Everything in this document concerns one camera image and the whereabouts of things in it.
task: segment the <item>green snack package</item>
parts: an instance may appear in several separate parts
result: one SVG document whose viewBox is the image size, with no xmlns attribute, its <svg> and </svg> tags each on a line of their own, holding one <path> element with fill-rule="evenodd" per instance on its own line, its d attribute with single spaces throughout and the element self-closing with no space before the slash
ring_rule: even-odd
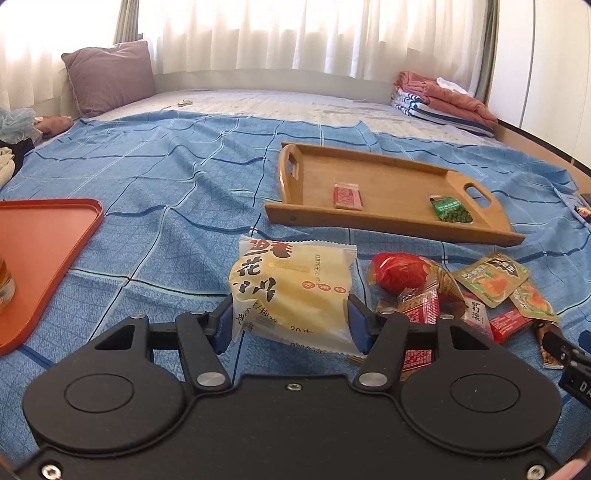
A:
<svg viewBox="0 0 591 480">
<path fill-rule="evenodd" d="M 442 222 L 472 223 L 472 215 L 459 200 L 439 195 L 433 195 L 429 200 L 435 209 L 435 214 Z"/>
</svg>

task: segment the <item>orange tray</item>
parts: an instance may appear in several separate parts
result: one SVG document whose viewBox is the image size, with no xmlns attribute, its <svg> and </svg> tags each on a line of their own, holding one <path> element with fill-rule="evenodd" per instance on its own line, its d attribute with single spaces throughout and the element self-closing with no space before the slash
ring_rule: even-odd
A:
<svg viewBox="0 0 591 480">
<path fill-rule="evenodd" d="M 17 289 L 0 313 L 0 355 L 23 344 L 103 219 L 93 199 L 0 202 L 0 256 Z"/>
</svg>

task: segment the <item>pillow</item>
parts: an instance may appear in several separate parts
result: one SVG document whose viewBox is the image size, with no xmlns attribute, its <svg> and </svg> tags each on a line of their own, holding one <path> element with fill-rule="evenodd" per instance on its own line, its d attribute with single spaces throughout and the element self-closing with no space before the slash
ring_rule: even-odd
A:
<svg viewBox="0 0 591 480">
<path fill-rule="evenodd" d="M 120 43 L 64 53 L 80 114 L 97 116 L 156 94 L 148 43 Z"/>
</svg>

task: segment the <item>blue bed sheet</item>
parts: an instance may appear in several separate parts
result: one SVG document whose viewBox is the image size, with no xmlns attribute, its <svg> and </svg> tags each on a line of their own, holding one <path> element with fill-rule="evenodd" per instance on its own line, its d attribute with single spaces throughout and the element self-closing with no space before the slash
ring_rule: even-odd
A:
<svg viewBox="0 0 591 480">
<path fill-rule="evenodd" d="M 491 190 L 523 244 L 447 244 L 346 228 L 291 228 L 269 223 L 267 201 L 279 201 L 281 141 L 394 155 L 454 168 Z M 509 148 L 455 145 L 377 134 L 362 122 L 327 127 L 250 116 L 152 112 L 117 121 L 79 121 L 67 134 L 27 155 L 1 200 L 92 197 L 106 217 L 61 283 L 38 327 L 0 358 L 0 450 L 13 461 L 36 449 L 21 411 L 27 384 L 127 315 L 153 322 L 187 310 L 211 310 L 228 294 L 228 272 L 241 234 L 323 239 L 358 246 L 353 292 L 375 307 L 379 288 L 365 273 L 373 254 L 404 251 L 449 270 L 493 251 L 532 269 L 532 278 L 576 342 L 591 320 L 590 231 L 570 206 L 576 190 L 567 171 Z M 509 309 L 502 305 L 495 314 Z M 535 368 L 541 357 L 532 332 L 507 347 Z M 342 355 L 321 355 L 244 334 L 221 355 L 235 379 L 245 373 L 354 373 Z M 179 377 L 175 352 L 155 361 Z M 554 381 L 560 371 L 543 370 Z M 550 447 L 567 458 L 591 434 L 589 411 L 564 392 L 563 415 Z"/>
</svg>

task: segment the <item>dark cloth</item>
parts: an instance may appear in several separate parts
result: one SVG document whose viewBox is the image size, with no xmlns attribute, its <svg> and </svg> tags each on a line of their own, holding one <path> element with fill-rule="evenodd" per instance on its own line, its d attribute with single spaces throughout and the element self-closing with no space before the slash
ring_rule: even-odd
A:
<svg viewBox="0 0 591 480">
<path fill-rule="evenodd" d="M 16 144 L 6 143 L 0 140 L 0 147 L 8 147 L 12 150 L 12 155 L 14 155 L 14 158 L 12 159 L 14 162 L 14 173 L 12 176 L 14 177 L 22 168 L 22 162 L 24 161 L 25 155 L 35 148 L 35 145 L 33 145 L 33 140 L 27 138 Z"/>
</svg>

